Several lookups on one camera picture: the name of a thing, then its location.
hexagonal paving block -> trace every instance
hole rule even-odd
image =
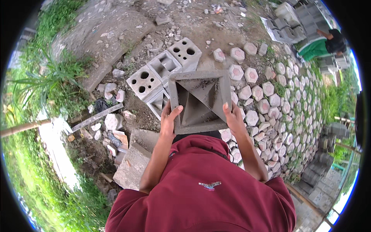
[[[249,126],[255,126],[257,121],[259,120],[259,117],[257,115],[257,112],[254,111],[254,110],[249,110],[246,114],[246,123],[249,125]]]
[[[277,75],[276,80],[278,83],[280,83],[282,86],[286,86],[286,77],[284,75]]]
[[[245,60],[245,53],[240,48],[232,48],[231,57],[237,61],[237,63],[242,64],[242,62]]]
[[[287,114],[288,112],[290,112],[290,109],[291,109],[291,107],[290,107],[290,104],[289,104],[289,102],[288,101],[285,101],[284,103],[283,103],[283,106],[282,106],[282,112],[284,113],[284,114]]]
[[[298,75],[299,74],[299,67],[297,66],[297,65],[294,65],[294,73],[296,74],[296,75]]]
[[[278,115],[279,115],[279,110],[277,107],[271,107],[268,111],[268,116],[270,118],[275,118],[275,119],[278,119]]]
[[[241,91],[238,93],[238,97],[242,100],[247,100],[251,97],[251,94],[251,88],[247,85],[241,89]]]
[[[283,65],[283,63],[281,63],[281,62],[277,63],[276,69],[277,69],[277,72],[279,74],[281,74],[281,75],[285,74],[285,66]]]
[[[251,91],[256,101],[263,99],[263,89],[260,86],[256,85]]]
[[[290,67],[286,67],[286,77],[292,79],[292,69]]]
[[[214,59],[218,62],[223,62],[226,60],[226,56],[224,53],[221,51],[220,48],[216,49],[214,52]]]
[[[255,83],[258,79],[258,75],[254,68],[247,68],[245,71],[245,78],[247,82]]]
[[[269,81],[263,83],[262,87],[263,87],[263,93],[265,95],[267,95],[268,97],[271,96],[274,93],[275,88],[272,85],[272,83],[270,83]]]
[[[273,69],[270,66],[265,67],[264,74],[265,74],[265,78],[267,78],[267,80],[274,79],[276,77],[276,73],[273,71]]]
[[[273,94],[269,97],[269,103],[272,107],[280,106],[280,97],[277,94]]]
[[[258,102],[257,108],[259,109],[260,113],[267,114],[269,112],[269,102],[267,99],[262,99]]]
[[[232,80],[239,81],[243,76],[243,70],[239,65],[231,65],[229,68],[229,77]]]
[[[253,44],[253,43],[246,43],[244,46],[243,46],[243,49],[245,50],[245,52],[249,55],[256,55],[256,52],[257,52],[257,47]]]

block with round holes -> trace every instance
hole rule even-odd
[[[150,70],[156,75],[163,85],[168,82],[168,76],[182,72],[182,65],[173,57],[168,50],[147,63]]]
[[[144,65],[141,69],[131,75],[126,82],[139,99],[145,103],[164,89],[161,81],[147,65]]]
[[[182,65],[182,72],[196,71],[202,52],[187,37],[167,49]]]

stacked concrete blocks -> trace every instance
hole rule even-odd
[[[172,45],[168,51],[182,65],[183,72],[195,71],[202,55],[201,50],[187,37]]]
[[[145,103],[163,89],[160,79],[147,65],[131,75],[126,82],[139,99]]]
[[[227,71],[176,73],[169,78],[171,109],[182,105],[174,120],[176,134],[190,134],[228,128],[223,104],[231,108]]]

worker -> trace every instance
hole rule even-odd
[[[161,115],[160,136],[139,191],[119,192],[105,231],[292,231],[296,214],[281,177],[268,181],[267,169],[232,102],[223,111],[245,170],[230,162],[228,145],[203,134],[173,143],[170,101]]]
[[[347,50],[344,37],[339,30],[331,29],[327,34],[317,29],[317,33],[322,37],[312,40],[296,53],[297,58],[302,63],[316,56],[328,55],[329,53],[336,53],[340,56]]]

round hole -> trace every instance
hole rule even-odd
[[[144,86],[140,86],[140,87],[139,87],[139,92],[140,92],[140,93],[143,93],[144,91],[145,91],[145,87],[144,87]]]
[[[192,48],[188,48],[187,49],[187,54],[188,55],[193,55],[194,54],[194,50]]]
[[[142,72],[142,73],[140,74],[140,78],[142,78],[142,79],[146,79],[149,75],[150,75],[150,74],[147,73],[147,72]]]

